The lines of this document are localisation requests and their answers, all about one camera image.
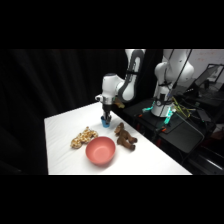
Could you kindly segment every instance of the pink bowl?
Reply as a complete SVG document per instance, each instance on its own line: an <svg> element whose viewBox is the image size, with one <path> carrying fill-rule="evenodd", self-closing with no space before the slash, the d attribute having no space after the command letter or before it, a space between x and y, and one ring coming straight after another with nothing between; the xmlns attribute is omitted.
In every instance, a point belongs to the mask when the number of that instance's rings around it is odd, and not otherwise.
<svg viewBox="0 0 224 224"><path fill-rule="evenodd" d="M115 150L115 143L110 138L98 137L87 145L86 156L92 163L104 165L114 157Z"/></svg>

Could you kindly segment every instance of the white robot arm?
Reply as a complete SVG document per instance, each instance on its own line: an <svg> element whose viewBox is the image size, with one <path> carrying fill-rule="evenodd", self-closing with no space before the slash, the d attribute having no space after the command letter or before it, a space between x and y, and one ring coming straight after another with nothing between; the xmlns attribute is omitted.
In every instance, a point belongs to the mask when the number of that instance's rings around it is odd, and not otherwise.
<svg viewBox="0 0 224 224"><path fill-rule="evenodd" d="M177 84L179 75L181 74L178 82L186 82L194 74L194 67L187 61L187 49L164 49L164 57L168 62L158 64L155 69L158 82L152 113L157 117L168 116L172 106L172 99L169 100L169 94L174 84Z"/></svg>
<svg viewBox="0 0 224 224"><path fill-rule="evenodd" d="M128 70L125 80L114 73L103 78L103 93L96 96L96 100L103 104L104 120L106 124L111 121L110 111L115 96L121 102L127 103L135 98L137 76L141 70L146 49L126 49L128 57Z"/></svg>

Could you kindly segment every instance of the black curtain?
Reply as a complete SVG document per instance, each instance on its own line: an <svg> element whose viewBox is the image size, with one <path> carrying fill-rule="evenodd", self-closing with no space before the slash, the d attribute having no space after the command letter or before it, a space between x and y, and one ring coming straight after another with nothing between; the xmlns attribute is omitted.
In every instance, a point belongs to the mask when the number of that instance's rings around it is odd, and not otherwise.
<svg viewBox="0 0 224 224"><path fill-rule="evenodd" d="M147 50L137 97L153 96L163 51ZM125 78L124 49L0 51L0 160L30 174L47 174L44 118L95 102L107 73ZM122 116L122 110L115 108Z"/></svg>

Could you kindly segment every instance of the white table surface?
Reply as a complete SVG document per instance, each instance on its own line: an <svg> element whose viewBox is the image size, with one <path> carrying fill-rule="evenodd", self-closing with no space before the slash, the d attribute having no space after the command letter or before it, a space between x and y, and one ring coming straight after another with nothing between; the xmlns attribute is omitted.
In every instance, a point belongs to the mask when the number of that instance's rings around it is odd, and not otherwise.
<svg viewBox="0 0 224 224"><path fill-rule="evenodd" d="M100 120L102 114L102 104L94 103L44 120L49 175L191 175L113 112L110 128L104 128ZM138 139L135 151L117 145L114 130L120 122ZM70 147L72 139L87 126L117 145L113 160L103 167L87 159L86 146Z"/></svg>

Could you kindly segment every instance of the toy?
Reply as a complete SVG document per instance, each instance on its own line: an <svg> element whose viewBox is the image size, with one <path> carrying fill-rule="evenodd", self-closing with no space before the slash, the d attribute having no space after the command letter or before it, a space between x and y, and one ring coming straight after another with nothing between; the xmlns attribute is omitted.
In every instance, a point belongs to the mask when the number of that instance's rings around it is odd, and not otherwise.
<svg viewBox="0 0 224 224"><path fill-rule="evenodd" d="M116 136L119 136L117 140L118 145L123 145L125 148L135 150L135 145L134 143L138 142L137 138L133 138L127 131L124 130L124 123L120 123L116 130L114 131Z"/></svg>
<svg viewBox="0 0 224 224"><path fill-rule="evenodd" d="M92 138L97 138L98 133L92 131L87 127L83 133L80 133L75 139L71 142L71 147L74 149L79 149L82 147L82 144L88 144Z"/></svg>

